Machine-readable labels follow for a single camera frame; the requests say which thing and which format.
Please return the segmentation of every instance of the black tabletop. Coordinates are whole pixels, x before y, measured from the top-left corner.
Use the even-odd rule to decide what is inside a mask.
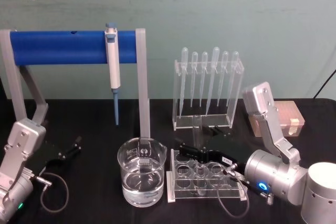
[[[294,99],[306,123],[299,137],[288,140],[300,151],[301,166],[316,162],[336,163],[336,103],[327,99]],[[263,199],[249,193],[251,207],[246,217],[231,219],[217,199],[178,199],[167,203],[166,185],[161,200],[149,208],[135,208],[123,198],[117,151],[128,139],[139,135],[137,100],[120,101],[120,126],[114,126],[113,101],[50,100],[45,140],[67,147],[82,136],[82,151],[57,172],[68,183],[70,200],[59,214],[44,211],[39,202],[42,186],[34,191],[10,223],[304,223],[300,207],[275,199],[267,206]],[[28,115],[34,104],[26,102]],[[9,101],[0,102],[0,146],[4,146],[15,121]],[[237,105],[231,136],[251,148],[263,148],[260,138],[253,137],[243,101]],[[173,131],[172,100],[151,100],[152,137],[171,148],[177,147],[176,137],[191,139],[190,130]],[[169,170],[169,152],[165,169]],[[45,201],[50,208],[62,206],[65,191],[54,181]],[[245,201],[224,199],[233,213],[245,209]]]

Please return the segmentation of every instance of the blue bar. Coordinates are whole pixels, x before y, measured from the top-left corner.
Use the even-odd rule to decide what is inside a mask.
[[[104,31],[12,31],[15,63],[105,64]],[[135,31],[118,31],[119,62],[136,63]]]

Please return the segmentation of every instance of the glass beaker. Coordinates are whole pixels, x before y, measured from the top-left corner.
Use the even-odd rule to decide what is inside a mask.
[[[167,147],[147,137],[133,138],[119,148],[122,192],[128,203],[149,207],[159,201],[163,194],[166,152]]]

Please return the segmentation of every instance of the blue pipette tip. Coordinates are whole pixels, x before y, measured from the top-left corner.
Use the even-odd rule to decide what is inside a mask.
[[[115,124],[119,125],[119,109],[118,109],[118,89],[112,89],[113,92],[113,103],[114,103],[114,119]]]

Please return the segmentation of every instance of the power cord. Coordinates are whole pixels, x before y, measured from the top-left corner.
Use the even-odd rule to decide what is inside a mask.
[[[247,212],[249,211],[249,209],[250,209],[250,200],[249,200],[249,198],[248,198],[247,191],[246,191],[246,188],[245,188],[245,186],[243,185],[243,183],[240,181],[240,179],[239,179],[236,175],[234,175],[233,177],[240,183],[240,185],[242,186],[242,189],[243,189],[243,191],[244,191],[244,193],[245,193],[245,196],[246,196],[246,204],[247,204],[247,205],[246,205],[246,209],[245,209],[245,211],[244,211],[241,215],[233,215],[233,214],[231,214],[231,212],[224,206],[224,204],[223,204],[223,202],[221,201],[221,198],[220,198],[220,196],[219,196],[219,186],[220,186],[219,183],[218,183],[218,185],[217,185],[217,198],[218,198],[218,201],[219,201],[220,205],[222,206],[222,208],[226,211],[226,213],[227,213],[230,217],[232,217],[232,218],[234,218],[234,219],[240,219],[240,218],[246,216]]]
[[[324,82],[324,84],[322,85],[322,87],[319,89],[319,91],[317,91],[317,93],[314,95],[313,99],[315,99],[319,93],[322,91],[322,89],[324,88],[325,85],[327,85],[328,81],[333,77],[333,75],[336,73],[336,69],[335,71],[328,77],[328,79]]]
[[[65,182],[65,180],[64,180],[61,176],[59,176],[59,175],[57,175],[57,174],[55,174],[55,173],[43,173],[43,174],[57,177],[57,178],[59,178],[59,179],[63,182],[63,184],[64,184],[64,187],[65,187],[65,190],[66,190],[66,200],[65,200],[64,205],[63,205],[61,208],[56,209],[56,210],[52,210],[52,209],[47,208],[46,205],[44,204],[44,202],[43,202],[43,196],[44,196],[44,194],[45,194],[45,192],[46,192],[46,190],[47,190],[47,188],[48,188],[47,186],[43,189],[43,191],[42,191],[42,193],[41,193],[41,196],[40,196],[40,202],[41,202],[42,207],[43,207],[47,212],[50,212],[50,213],[52,213],[52,214],[57,214],[57,213],[63,211],[63,210],[67,207],[67,205],[68,205],[68,201],[69,201],[69,188],[68,188],[68,185],[67,185],[67,183]]]

